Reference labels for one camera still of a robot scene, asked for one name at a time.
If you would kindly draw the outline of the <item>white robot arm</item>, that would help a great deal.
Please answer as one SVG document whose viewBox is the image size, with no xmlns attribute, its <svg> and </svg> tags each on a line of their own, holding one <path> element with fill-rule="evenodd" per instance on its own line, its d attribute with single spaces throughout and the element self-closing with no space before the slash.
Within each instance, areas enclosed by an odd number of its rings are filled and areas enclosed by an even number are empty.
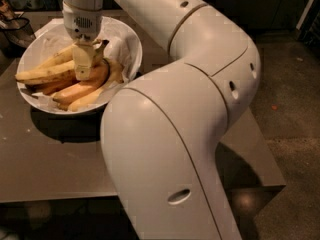
<svg viewBox="0 0 320 240">
<path fill-rule="evenodd" d="M 102 116 L 102 152 L 132 226 L 140 240 L 242 240 L 215 151 L 257 91 L 255 44 L 202 0 L 114 1 L 172 59 L 124 86 Z M 101 7 L 63 0 L 78 77 Z"/>
</svg>

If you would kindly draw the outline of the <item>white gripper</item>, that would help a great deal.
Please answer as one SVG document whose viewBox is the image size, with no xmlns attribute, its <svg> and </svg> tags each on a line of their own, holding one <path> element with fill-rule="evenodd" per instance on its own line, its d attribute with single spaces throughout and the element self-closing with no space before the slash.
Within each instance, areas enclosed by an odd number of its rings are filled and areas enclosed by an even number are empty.
<svg viewBox="0 0 320 240">
<path fill-rule="evenodd" d="M 89 79 L 94 61 L 95 49 L 89 41 L 94 41 L 101 31 L 100 11 L 84 10 L 63 4 L 63 19 L 67 33 L 76 41 L 72 48 L 76 79 Z"/>
</svg>

